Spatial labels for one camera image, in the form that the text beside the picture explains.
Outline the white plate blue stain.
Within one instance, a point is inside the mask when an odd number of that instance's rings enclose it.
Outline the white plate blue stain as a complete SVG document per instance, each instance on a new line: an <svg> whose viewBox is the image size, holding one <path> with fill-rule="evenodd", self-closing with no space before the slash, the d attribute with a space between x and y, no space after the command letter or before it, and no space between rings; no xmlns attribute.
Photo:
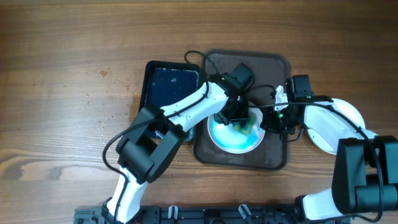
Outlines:
<svg viewBox="0 0 398 224"><path fill-rule="evenodd" d="M232 154L244 154L260 145L266 131L260 127L262 112L259 108L249 108L247 126L240 128L237 125L224 125L214 120L210 115L207 121L207 130L213 143L223 151Z"/></svg>

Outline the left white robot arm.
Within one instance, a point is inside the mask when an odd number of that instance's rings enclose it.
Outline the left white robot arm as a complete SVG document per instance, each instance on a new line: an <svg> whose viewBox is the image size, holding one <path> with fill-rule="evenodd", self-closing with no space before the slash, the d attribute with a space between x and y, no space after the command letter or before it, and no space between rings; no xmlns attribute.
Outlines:
<svg viewBox="0 0 398 224"><path fill-rule="evenodd" d="M187 131L217 113L224 123L233 121L250 87L236 81L206 81L178 102L141 109L130 127L103 149L104 164L120 175L114 195L104 205L105 219L110 223L131 221L148 184L168 168Z"/></svg>

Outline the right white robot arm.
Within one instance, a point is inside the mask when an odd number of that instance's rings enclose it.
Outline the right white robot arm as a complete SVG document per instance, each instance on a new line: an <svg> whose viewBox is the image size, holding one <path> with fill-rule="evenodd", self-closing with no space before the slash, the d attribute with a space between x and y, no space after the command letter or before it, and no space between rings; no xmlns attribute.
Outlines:
<svg viewBox="0 0 398 224"><path fill-rule="evenodd" d="M358 126L327 96L299 97L260 109L262 128L292 134L300 125L314 130L336 150L331 187L297 197L298 223L354 217L376 223L384 212L397 210L397 138Z"/></svg>

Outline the teal yellow sponge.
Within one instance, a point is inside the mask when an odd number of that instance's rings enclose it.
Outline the teal yellow sponge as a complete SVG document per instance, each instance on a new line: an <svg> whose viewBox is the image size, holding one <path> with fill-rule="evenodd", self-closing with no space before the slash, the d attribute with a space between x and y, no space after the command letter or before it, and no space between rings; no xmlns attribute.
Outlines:
<svg viewBox="0 0 398 224"><path fill-rule="evenodd" d="M241 134L249 135L255 122L255 117L249 116L247 119L241 120L238 123L234 123L233 128L235 131Z"/></svg>

